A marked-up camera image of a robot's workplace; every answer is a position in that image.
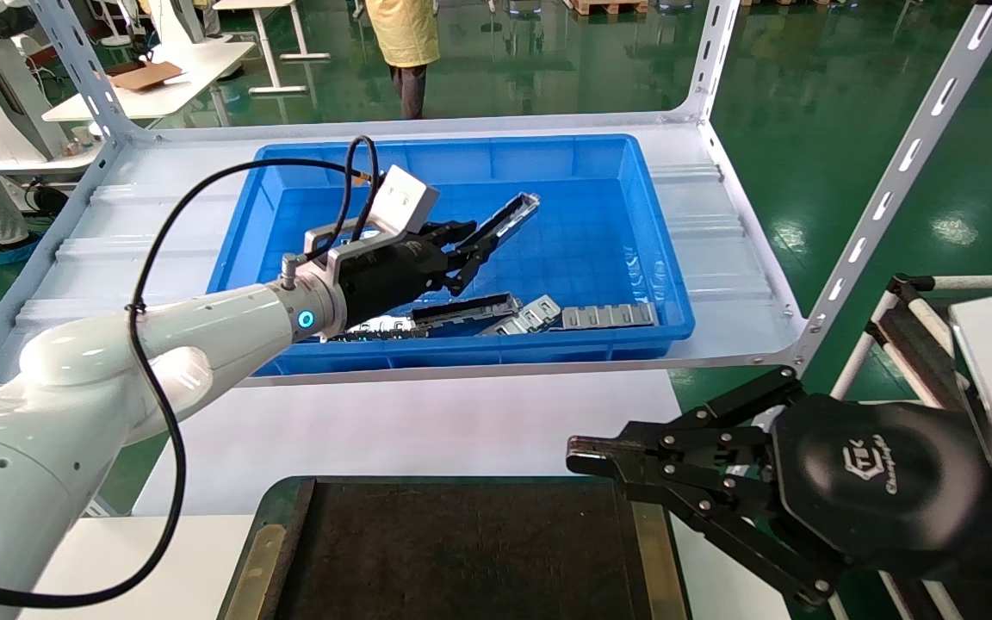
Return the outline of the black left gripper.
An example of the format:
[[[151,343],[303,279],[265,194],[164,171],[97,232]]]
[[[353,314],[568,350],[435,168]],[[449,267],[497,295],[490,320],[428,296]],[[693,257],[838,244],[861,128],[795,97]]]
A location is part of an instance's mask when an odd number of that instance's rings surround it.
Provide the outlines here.
[[[418,237],[344,260],[338,271],[344,325],[387,315],[441,287],[460,297],[499,247],[496,232],[475,234],[477,228],[473,220],[426,222]],[[448,246],[452,251],[446,254],[443,248]]]

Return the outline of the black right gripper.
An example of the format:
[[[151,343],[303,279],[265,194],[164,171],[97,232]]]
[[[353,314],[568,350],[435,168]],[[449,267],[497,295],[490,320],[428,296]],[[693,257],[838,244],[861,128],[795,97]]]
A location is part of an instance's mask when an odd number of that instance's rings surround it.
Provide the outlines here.
[[[797,372],[779,366],[673,420],[627,421],[613,438],[573,436],[567,465],[664,507],[802,607],[825,605],[837,573],[749,523],[713,468],[667,459],[748,465],[772,446],[782,506],[850,565],[922,578],[956,568],[992,486],[969,421],[909,403],[803,396]],[[772,435],[754,423],[779,407]]]

